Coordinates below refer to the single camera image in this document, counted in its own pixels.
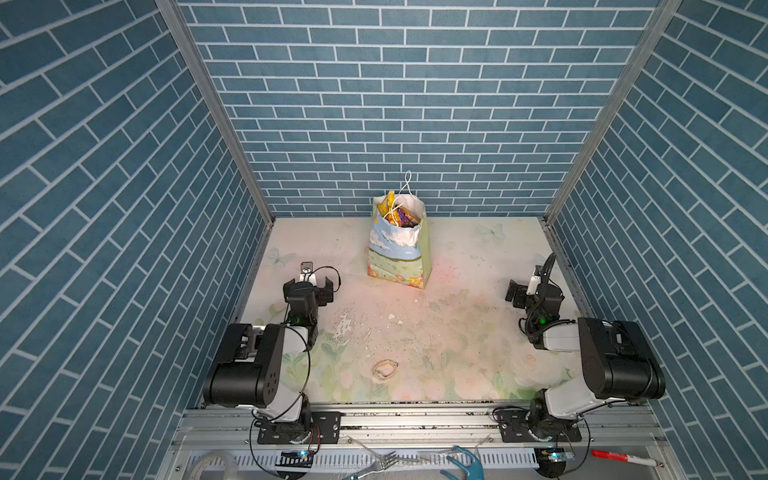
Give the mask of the floral paper gift bag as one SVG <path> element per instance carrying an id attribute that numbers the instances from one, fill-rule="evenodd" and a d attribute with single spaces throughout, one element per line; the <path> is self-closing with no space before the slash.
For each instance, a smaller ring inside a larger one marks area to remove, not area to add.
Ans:
<path id="1" fill-rule="evenodd" d="M 420 223 L 401 228 L 384 220 L 377 206 L 385 195 L 373 199 L 367 273 L 372 278 L 424 289 L 432 271 L 429 223 L 425 204 L 411 191 L 412 174 L 405 173 L 395 193 L 395 205 L 415 215 Z"/>

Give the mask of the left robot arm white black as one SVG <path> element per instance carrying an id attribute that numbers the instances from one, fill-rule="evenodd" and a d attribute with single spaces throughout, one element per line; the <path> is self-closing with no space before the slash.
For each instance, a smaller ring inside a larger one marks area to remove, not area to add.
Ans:
<path id="1" fill-rule="evenodd" d="M 318 335 L 318 310 L 334 299 L 334 284 L 319 285 L 310 273 L 283 285 L 287 304 L 283 322 L 255 327 L 229 325 L 203 383 L 208 405 L 250 407 L 260 431 L 267 435 L 304 434 L 313 427 L 303 389 L 280 380 L 283 355 L 311 354 Z"/>

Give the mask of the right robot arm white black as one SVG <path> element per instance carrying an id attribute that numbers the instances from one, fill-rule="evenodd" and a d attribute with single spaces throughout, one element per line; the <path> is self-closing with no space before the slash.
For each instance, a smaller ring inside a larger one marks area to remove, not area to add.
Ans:
<path id="1" fill-rule="evenodd" d="M 604 406 L 661 398 L 666 380 L 642 330 L 632 322 L 590 317 L 564 319 L 562 290 L 544 277 L 510 281 L 505 300 L 525 311 L 518 326 L 537 350 L 577 353 L 581 372 L 537 392 L 523 418 L 502 422 L 548 440 L 576 433 L 579 418 Z"/>

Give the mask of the pink colourful candy packet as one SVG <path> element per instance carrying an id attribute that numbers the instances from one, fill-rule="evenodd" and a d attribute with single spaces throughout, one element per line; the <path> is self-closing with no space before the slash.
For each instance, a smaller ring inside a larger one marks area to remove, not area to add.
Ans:
<path id="1" fill-rule="evenodd" d="M 401 228 L 414 228 L 420 220 L 406 208 L 399 206 L 395 209 L 398 226 Z"/>

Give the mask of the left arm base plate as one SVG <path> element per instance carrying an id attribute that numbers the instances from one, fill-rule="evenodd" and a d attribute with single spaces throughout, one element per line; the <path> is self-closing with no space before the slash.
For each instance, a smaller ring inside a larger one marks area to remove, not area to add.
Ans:
<path id="1" fill-rule="evenodd" d="M 294 421 L 270 422 L 258 420 L 259 445 L 289 445 L 313 443 L 324 446 L 337 444 L 342 414 L 339 411 L 300 413 Z"/>

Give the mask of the yellow snack packet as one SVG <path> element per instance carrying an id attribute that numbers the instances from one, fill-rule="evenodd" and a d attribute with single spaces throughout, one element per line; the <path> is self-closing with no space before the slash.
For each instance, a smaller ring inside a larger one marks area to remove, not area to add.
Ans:
<path id="1" fill-rule="evenodd" d="M 395 193 L 390 190 L 377 206 L 380 216 L 392 225 L 400 226 L 399 207 L 395 205 Z"/>

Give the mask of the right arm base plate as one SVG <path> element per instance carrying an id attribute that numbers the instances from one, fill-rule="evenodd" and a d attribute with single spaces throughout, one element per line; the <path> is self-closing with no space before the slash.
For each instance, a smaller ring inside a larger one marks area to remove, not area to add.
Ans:
<path id="1" fill-rule="evenodd" d="M 582 434 L 576 420 L 564 420 L 522 407 L 499 407 L 490 413 L 504 443 L 555 441 L 579 442 Z"/>

